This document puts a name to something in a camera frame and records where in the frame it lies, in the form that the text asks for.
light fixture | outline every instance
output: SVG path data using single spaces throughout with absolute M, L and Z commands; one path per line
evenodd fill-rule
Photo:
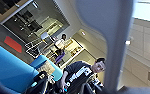
M 32 4 L 34 5 L 35 8 L 38 8 L 37 2 L 34 1 Z
M 127 40 L 125 43 L 126 45 L 130 45 L 130 40 Z
M 133 37 L 129 37 L 129 39 L 125 42 L 126 45 L 130 45 L 131 41 L 133 41 Z
M 85 33 L 84 32 L 81 32 L 84 36 L 85 36 Z

floor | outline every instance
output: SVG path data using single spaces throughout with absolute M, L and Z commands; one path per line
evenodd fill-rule
M 8 46 L 6 43 L 4 43 L 6 36 L 11 37 L 13 40 L 15 40 L 18 44 L 22 46 L 22 53 L 17 52 L 16 50 Z M 9 32 L 2 25 L 0 25 L 0 46 L 8 50 L 10 53 L 15 55 L 16 57 L 20 58 L 22 61 L 24 61 L 27 64 L 30 64 L 34 60 L 32 56 L 30 56 L 29 54 L 25 52 L 26 51 L 25 44 L 21 40 L 19 40 L 16 36 L 14 36 L 11 32 Z

dark hair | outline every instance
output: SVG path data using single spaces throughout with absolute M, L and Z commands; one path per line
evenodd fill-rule
M 66 34 L 62 34 L 62 39 L 65 41 L 66 39 Z
M 105 58 L 98 58 L 95 63 L 102 61 L 105 64 Z
M 63 37 L 63 36 L 66 36 L 66 34 L 62 34 L 62 37 Z

person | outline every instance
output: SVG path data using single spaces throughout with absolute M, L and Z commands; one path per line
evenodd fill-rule
M 55 47 L 57 48 L 57 50 L 55 51 L 57 53 L 57 56 L 55 56 L 55 61 L 56 61 L 55 64 L 60 62 L 65 55 L 64 52 L 65 40 L 66 40 L 66 34 L 62 34 L 62 38 L 55 43 Z
M 77 94 L 92 74 L 102 72 L 105 68 L 104 58 L 98 58 L 93 65 L 84 61 L 74 62 L 64 68 L 63 76 L 55 83 L 54 90 L 56 93 Z
M 65 40 L 66 40 L 66 34 L 62 34 L 62 38 L 56 41 L 55 47 L 57 49 L 64 49 L 65 46 Z

man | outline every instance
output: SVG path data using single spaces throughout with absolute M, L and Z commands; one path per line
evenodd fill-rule
M 94 74 L 105 70 L 105 59 L 98 58 L 94 65 L 88 65 L 84 61 L 77 61 L 68 65 L 64 71 L 62 78 L 56 82 L 55 91 L 61 89 L 62 92 L 68 94 L 77 94 L 81 85 L 85 83 L 88 78 Z

